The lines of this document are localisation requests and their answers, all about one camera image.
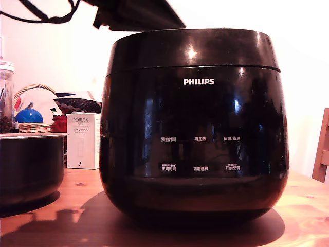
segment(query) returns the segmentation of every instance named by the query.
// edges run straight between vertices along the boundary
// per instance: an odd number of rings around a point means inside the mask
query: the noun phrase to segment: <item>table surface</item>
[[[1,215],[1,247],[329,246],[329,186],[292,171],[273,209],[235,227],[137,226],[107,198],[99,170],[65,169],[58,192],[31,207]]]

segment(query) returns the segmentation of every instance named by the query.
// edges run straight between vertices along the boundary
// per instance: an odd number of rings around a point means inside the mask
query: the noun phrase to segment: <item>white wall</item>
[[[48,16],[70,11],[66,0],[32,2]],[[246,28],[272,37],[282,71],[291,168],[311,176],[323,110],[329,107],[328,1],[168,2],[188,28]],[[18,1],[2,0],[1,8],[34,17]],[[94,28],[96,10],[81,2],[71,22],[62,25],[24,24],[1,16],[6,60],[16,67],[15,88],[42,83],[56,91],[100,95],[111,46],[128,33]]]

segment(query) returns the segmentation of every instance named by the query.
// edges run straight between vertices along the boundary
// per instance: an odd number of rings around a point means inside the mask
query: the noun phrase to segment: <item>rice cooker lid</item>
[[[107,74],[158,67],[251,66],[280,71],[271,38],[243,29],[141,32],[114,43]]]

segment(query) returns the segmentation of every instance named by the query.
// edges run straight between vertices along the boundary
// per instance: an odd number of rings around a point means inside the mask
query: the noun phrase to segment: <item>white box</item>
[[[67,167],[99,168],[101,114],[66,114]]]

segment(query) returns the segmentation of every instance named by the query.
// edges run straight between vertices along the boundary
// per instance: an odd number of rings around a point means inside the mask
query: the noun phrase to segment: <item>inner cooking pot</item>
[[[144,221],[256,218],[288,177],[287,122],[268,35],[176,29],[118,40],[105,80],[100,174]]]
[[[66,135],[0,134],[0,209],[41,199],[59,188]]]

